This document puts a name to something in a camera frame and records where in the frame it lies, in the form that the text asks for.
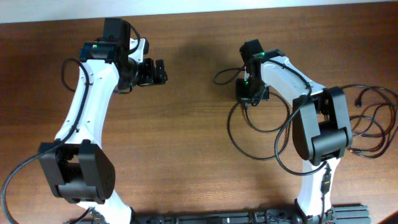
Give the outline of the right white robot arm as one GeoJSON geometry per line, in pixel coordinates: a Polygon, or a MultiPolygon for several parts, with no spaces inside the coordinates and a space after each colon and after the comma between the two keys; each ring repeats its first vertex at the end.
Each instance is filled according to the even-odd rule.
{"type": "Polygon", "coordinates": [[[353,134],[342,88],[327,88],[297,70],[279,49],[265,51],[257,39],[239,49],[244,78],[236,83],[240,103],[258,104],[273,87],[292,107],[279,129],[292,132],[297,154],[303,160],[293,221],[325,223],[331,220],[330,189],[337,165],[352,145],[353,134]]]}

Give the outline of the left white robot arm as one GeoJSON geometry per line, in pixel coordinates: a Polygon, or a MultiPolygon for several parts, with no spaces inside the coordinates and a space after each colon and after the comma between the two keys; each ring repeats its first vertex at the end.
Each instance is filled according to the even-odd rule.
{"type": "Polygon", "coordinates": [[[102,131],[110,99],[135,86],[163,85],[163,60],[144,55],[147,39],[120,18],[104,21],[102,37],[80,49],[79,81],[67,117],[54,142],[43,142],[39,162],[55,197],[75,203],[102,223],[134,223],[134,210],[114,186],[116,171],[102,149],[102,131]]]}

